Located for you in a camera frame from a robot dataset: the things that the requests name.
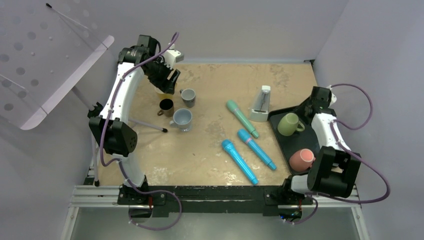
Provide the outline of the dark blue-grey mug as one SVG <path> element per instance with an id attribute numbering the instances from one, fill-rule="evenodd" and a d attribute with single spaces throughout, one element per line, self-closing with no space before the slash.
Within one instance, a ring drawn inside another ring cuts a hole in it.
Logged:
<path id="1" fill-rule="evenodd" d="M 191 88 L 181 89 L 179 92 L 184 104 L 188 108 L 192 108 L 195 106 L 196 92 L 193 89 Z"/>

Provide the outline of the green cup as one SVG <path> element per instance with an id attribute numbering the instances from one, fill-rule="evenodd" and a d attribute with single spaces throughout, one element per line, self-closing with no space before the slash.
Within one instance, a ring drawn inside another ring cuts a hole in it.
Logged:
<path id="1" fill-rule="evenodd" d="M 297 114 L 287 113 L 278 123 L 277 131 L 285 137 L 293 135 L 295 132 L 303 132 L 305 125 L 300 121 Z"/>

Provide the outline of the brown mug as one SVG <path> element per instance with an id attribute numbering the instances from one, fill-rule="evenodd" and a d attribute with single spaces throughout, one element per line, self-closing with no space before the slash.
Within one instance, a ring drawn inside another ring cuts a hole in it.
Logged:
<path id="1" fill-rule="evenodd" d="M 164 115 L 170 118 L 174 115 L 174 102 L 169 98 L 161 100 L 159 103 L 159 108 L 160 110 L 157 112 L 158 116 Z"/>

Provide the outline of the light grey mug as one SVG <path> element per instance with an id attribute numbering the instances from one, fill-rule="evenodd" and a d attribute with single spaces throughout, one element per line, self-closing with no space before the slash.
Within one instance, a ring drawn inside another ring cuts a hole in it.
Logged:
<path id="1" fill-rule="evenodd" d="M 178 128 L 182 132 L 188 132 L 192 129 L 193 114 L 187 108 L 181 108 L 174 112 L 169 125 Z"/>

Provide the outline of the yellow cup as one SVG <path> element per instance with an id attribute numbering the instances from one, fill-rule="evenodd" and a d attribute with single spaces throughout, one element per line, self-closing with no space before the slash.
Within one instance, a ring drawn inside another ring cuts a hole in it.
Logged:
<path id="1" fill-rule="evenodd" d="M 160 100 L 164 100 L 164 99 L 173 99 L 174 98 L 174 95 L 173 94 L 170 94 L 170 93 L 164 93 L 163 91 L 161 91 L 159 88 L 157 88 L 157 87 L 155 87 L 154 88 L 154 90 L 155 90 L 155 92 L 156 92 L 156 95 L 158 96 L 158 98 L 160 99 Z"/>

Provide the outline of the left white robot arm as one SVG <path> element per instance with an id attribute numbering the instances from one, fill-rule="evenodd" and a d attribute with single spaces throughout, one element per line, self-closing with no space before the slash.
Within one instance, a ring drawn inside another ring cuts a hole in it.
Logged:
<path id="1" fill-rule="evenodd" d="M 135 159 L 138 135 L 128 125 L 130 108 L 144 77 L 163 93 L 175 93 L 181 72 L 173 66 L 184 58 L 175 50 L 179 35 L 175 32 L 168 46 L 161 47 L 152 36 L 141 34 L 136 45 L 123 48 L 118 54 L 116 78 L 107 103 L 89 118 L 89 128 L 100 148 L 101 165 L 118 164 L 123 185 L 132 188 L 129 197 L 138 205 L 148 201 L 150 192 L 146 176 Z"/>

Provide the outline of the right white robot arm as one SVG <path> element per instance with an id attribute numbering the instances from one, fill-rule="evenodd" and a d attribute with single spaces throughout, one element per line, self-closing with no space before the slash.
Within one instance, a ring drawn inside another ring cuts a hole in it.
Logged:
<path id="1" fill-rule="evenodd" d="M 292 174 L 280 191 L 288 204 L 307 193 L 342 198 L 351 195 L 361 162 L 337 135 L 337 115 L 330 107 L 333 99 L 329 88 L 313 87 L 300 105 L 283 111 L 275 129 Z"/>

